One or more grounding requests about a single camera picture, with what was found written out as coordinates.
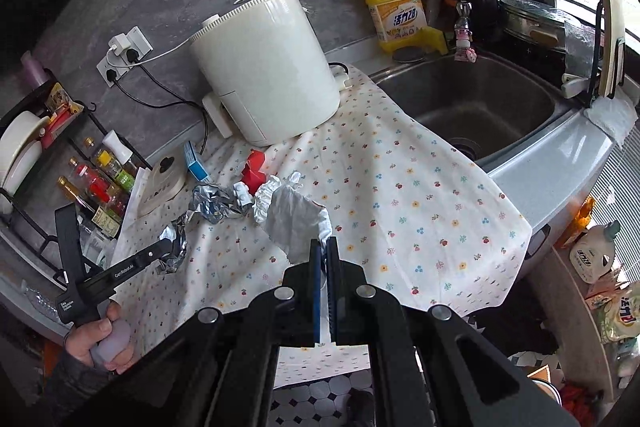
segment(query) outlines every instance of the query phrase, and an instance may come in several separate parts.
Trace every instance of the white bowl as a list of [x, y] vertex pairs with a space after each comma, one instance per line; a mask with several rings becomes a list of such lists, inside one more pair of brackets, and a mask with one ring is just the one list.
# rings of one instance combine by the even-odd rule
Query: white bowl
[[[4, 188], [10, 196], [13, 196], [15, 191], [18, 190], [18, 187], [20, 187], [20, 184], [35, 165], [36, 161], [38, 161], [41, 154], [41, 143], [33, 141], [18, 155], [2, 185], [2, 188]], [[0, 212], [3, 214], [11, 214], [13, 209], [14, 207], [9, 203], [9, 200], [4, 196], [0, 196]]]
[[49, 122], [49, 117], [38, 118], [30, 111], [23, 111], [14, 118], [0, 137], [0, 187], [25, 145], [38, 137], [38, 131]]

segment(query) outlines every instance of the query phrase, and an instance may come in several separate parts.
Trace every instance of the yellow bottle cap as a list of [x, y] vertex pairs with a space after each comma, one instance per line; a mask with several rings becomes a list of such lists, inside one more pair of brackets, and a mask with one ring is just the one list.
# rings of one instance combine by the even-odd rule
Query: yellow bottle cap
[[107, 151], [102, 151], [98, 155], [98, 163], [100, 164], [100, 167], [104, 167], [110, 161], [111, 161], [111, 155]]

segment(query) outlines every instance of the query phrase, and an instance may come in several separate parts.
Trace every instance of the metal screw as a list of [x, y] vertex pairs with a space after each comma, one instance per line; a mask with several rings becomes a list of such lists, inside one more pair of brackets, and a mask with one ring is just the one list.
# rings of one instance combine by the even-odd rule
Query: metal screw
[[293, 288], [288, 286], [280, 286], [273, 291], [273, 296], [280, 301], [288, 301], [293, 298], [294, 294]]
[[370, 299], [376, 294], [376, 289], [368, 284], [361, 284], [356, 288], [356, 293], [364, 299]]
[[451, 318], [451, 309], [438, 304], [431, 308], [431, 315], [439, 321], [448, 321]]
[[203, 308], [198, 312], [198, 320], [203, 324], [213, 324], [218, 320], [220, 312], [214, 308]]

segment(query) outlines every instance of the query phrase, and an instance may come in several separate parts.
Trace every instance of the stainless steel pot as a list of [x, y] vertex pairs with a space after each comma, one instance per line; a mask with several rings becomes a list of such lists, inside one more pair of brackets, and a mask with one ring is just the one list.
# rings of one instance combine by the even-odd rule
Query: stainless steel pot
[[508, 34], [532, 44], [565, 52], [564, 23], [581, 27], [573, 15], [531, 0], [501, 0], [502, 27]]

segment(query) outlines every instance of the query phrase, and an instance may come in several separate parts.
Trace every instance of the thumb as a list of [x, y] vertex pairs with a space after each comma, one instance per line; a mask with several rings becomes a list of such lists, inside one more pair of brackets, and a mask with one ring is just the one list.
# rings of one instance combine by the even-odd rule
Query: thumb
[[86, 365], [93, 365], [89, 350], [106, 338], [111, 328], [111, 321], [107, 318], [80, 326], [66, 338], [66, 352]]

